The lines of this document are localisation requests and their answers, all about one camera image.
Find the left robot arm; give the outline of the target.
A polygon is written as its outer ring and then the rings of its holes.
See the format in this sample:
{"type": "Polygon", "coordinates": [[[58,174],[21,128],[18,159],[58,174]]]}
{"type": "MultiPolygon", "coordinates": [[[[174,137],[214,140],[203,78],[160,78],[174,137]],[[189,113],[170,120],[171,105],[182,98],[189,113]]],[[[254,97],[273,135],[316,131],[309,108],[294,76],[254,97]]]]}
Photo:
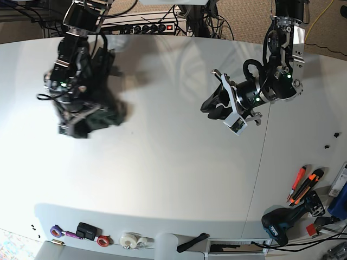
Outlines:
{"type": "Polygon", "coordinates": [[[289,101],[303,92],[305,29],[308,1],[275,1],[262,51],[262,61],[243,63],[245,80],[236,83],[217,69],[212,74],[220,84],[200,108],[209,119],[222,120],[239,135],[254,121],[261,124],[262,114],[255,108],[279,100],[289,101]]]}

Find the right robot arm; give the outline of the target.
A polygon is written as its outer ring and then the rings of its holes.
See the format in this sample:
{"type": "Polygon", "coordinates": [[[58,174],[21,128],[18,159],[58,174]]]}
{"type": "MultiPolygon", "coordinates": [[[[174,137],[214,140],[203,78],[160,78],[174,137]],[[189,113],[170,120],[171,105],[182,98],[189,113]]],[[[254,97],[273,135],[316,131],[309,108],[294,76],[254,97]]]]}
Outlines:
{"type": "Polygon", "coordinates": [[[89,35],[98,36],[112,1],[72,1],[63,25],[68,30],[60,41],[53,68],[44,76],[46,94],[63,128],[73,127],[88,116],[108,110],[106,79],[111,54],[107,39],[97,52],[90,50],[89,35]]]}

